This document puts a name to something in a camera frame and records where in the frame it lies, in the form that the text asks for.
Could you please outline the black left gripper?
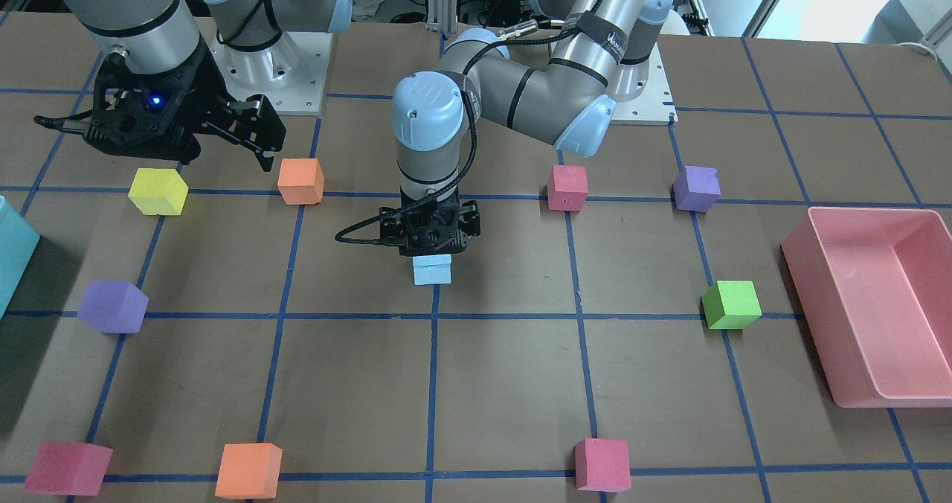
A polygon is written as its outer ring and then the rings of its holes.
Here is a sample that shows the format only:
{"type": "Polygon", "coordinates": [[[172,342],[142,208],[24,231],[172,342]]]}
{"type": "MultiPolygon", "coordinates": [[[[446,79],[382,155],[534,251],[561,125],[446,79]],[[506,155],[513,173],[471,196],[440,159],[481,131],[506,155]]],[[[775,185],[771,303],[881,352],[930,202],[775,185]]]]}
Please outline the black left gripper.
{"type": "Polygon", "coordinates": [[[386,246],[395,246],[406,257],[464,252],[470,239],[480,235],[478,202],[461,202],[459,195],[452,194],[381,220],[379,235],[386,246]]]}

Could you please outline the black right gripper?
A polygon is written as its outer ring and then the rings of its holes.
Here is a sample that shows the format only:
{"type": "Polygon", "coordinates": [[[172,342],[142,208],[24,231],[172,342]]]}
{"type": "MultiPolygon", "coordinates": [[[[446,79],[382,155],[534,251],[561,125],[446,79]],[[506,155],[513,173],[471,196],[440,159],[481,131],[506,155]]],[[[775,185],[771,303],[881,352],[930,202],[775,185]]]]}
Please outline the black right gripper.
{"type": "Polygon", "coordinates": [[[231,100],[207,43],[176,68],[134,74],[130,57],[109,53],[97,73],[89,116],[33,122],[61,133],[82,133],[86,143],[108,155],[189,164],[200,152],[196,133],[218,135],[251,151],[263,171],[272,171],[286,127],[271,100],[253,94],[231,100]]]}

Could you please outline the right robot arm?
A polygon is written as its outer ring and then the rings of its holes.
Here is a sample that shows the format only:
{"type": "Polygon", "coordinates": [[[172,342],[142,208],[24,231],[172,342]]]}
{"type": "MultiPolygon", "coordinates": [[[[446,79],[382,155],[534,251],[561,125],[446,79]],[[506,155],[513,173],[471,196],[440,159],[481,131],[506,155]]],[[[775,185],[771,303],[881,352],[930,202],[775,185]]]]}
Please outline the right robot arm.
{"type": "Polygon", "coordinates": [[[251,151],[269,172],[286,128],[268,93],[305,76],[293,32],[347,31],[353,0],[202,0],[224,55],[215,57],[187,0],[62,0],[104,52],[92,108],[37,115],[108,155],[177,161],[201,152],[197,135],[251,151]]]}

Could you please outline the pink block near left arm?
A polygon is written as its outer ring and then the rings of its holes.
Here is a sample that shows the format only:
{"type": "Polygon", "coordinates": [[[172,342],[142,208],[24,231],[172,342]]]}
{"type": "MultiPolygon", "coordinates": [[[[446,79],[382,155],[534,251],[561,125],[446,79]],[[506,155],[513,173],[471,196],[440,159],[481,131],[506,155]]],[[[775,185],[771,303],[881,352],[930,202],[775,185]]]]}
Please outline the pink block near left arm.
{"type": "Polygon", "coordinates": [[[631,489],[629,445],[625,440],[581,439],[574,447],[574,465],[577,490],[621,493],[631,489]]]}

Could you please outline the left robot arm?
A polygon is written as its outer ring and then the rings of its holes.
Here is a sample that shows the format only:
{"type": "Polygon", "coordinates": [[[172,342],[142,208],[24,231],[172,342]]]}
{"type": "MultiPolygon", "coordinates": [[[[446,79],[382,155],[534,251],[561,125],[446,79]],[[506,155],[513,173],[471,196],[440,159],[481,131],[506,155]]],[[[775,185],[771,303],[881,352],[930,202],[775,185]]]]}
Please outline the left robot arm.
{"type": "Polygon", "coordinates": [[[617,106],[642,95],[674,0],[537,2],[545,16],[562,19],[558,34],[543,39],[552,46],[543,69],[510,58],[509,49],[527,39],[470,28],[446,46],[435,69],[398,83],[391,124],[401,205],[373,218],[375,245],[409,257],[454,254],[479,235],[478,205],[462,202],[457,188],[475,158],[480,118],[587,158],[617,106]],[[472,150],[465,161],[463,139],[472,150]]]}

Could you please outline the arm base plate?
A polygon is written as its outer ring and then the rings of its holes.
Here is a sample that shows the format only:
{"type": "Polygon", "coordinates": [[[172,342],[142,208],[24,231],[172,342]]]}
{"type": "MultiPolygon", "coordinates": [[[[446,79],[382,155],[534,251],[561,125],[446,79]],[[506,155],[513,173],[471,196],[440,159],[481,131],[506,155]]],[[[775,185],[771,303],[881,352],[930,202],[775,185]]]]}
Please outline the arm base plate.
{"type": "Polygon", "coordinates": [[[606,93],[616,102],[612,124],[667,126],[679,122],[657,45],[646,61],[617,66],[606,93]]]}
{"type": "Polygon", "coordinates": [[[285,33],[271,48],[241,52],[208,37],[210,52],[231,96],[263,94],[280,115],[319,116],[335,36],[285,33]]]}

